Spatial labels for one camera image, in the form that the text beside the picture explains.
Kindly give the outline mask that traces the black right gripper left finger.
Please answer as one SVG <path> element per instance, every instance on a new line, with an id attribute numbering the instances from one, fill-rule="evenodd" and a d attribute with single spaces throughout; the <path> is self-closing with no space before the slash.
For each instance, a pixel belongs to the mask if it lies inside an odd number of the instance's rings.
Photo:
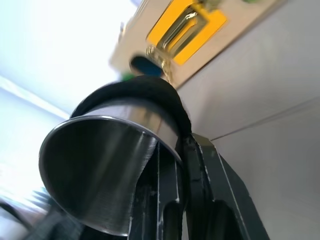
<path id="1" fill-rule="evenodd" d="M 183 138 L 173 150 L 160 141 L 137 181 L 128 240 L 182 240 L 185 206 Z"/>

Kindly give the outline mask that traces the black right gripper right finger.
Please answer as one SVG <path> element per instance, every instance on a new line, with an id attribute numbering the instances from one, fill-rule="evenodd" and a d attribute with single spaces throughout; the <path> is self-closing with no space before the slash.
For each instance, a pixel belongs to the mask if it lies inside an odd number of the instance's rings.
<path id="1" fill-rule="evenodd" d="M 242 179 L 209 139 L 184 143 L 189 240 L 270 240 Z"/>

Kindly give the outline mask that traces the metal cup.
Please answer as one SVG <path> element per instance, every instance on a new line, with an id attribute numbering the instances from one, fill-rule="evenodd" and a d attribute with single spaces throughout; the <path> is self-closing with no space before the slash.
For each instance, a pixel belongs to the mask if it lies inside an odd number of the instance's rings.
<path id="1" fill-rule="evenodd" d="M 55 202 L 82 224 L 128 237 L 139 188 L 158 190 L 160 151 L 180 160 L 180 133 L 159 104 L 116 98 L 58 124 L 39 151 Z"/>

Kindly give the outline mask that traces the blue oval object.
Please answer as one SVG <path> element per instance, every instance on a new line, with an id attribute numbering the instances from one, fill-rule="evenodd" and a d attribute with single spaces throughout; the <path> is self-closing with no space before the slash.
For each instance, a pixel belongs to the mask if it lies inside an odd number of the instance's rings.
<path id="1" fill-rule="evenodd" d="M 163 70 L 148 58 L 137 55 L 130 61 L 131 68 L 143 75 L 161 77 Z"/>

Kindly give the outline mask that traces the beige board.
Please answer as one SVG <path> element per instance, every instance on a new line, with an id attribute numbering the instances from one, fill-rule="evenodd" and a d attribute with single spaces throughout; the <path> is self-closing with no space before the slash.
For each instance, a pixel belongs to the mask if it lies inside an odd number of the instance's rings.
<path id="1" fill-rule="evenodd" d="M 135 56 L 146 57 L 159 66 L 146 55 L 146 49 L 151 45 L 147 42 L 147 35 L 171 1 L 142 0 L 134 16 L 121 31 L 110 59 L 113 68 L 121 73 L 142 74 L 131 67 L 131 60 Z M 226 23 L 184 64 L 171 61 L 171 84 L 175 88 L 183 85 L 280 2 L 281 0 L 220 0 L 216 9 L 226 16 Z"/>

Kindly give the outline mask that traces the yellow rectangular plate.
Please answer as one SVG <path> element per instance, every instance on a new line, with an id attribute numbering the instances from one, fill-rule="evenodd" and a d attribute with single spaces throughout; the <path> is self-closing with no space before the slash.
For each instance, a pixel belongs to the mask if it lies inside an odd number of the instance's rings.
<path id="1" fill-rule="evenodd" d="M 196 0 L 172 0 L 148 33 L 146 37 L 147 42 L 151 45 L 156 45 L 186 7 L 195 2 Z M 199 6 L 196 6 L 195 9 L 204 15 L 208 23 L 196 37 L 173 58 L 173 61 L 178 65 L 183 65 L 227 22 L 227 17 L 218 9 L 210 13 L 205 13 L 205 10 Z"/>

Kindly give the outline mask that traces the gold metal clasp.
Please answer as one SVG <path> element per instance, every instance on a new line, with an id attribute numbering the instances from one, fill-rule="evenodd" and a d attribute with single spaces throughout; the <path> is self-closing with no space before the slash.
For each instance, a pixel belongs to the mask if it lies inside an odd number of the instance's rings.
<path id="1" fill-rule="evenodd" d="M 211 13 L 217 8 L 221 0 L 195 0 L 195 3 L 176 18 L 166 30 L 160 40 L 147 47 L 146 56 L 158 64 L 170 84 L 173 83 L 171 62 L 208 23 L 208 20 L 196 10 L 196 6 L 204 9 L 205 13 Z"/>

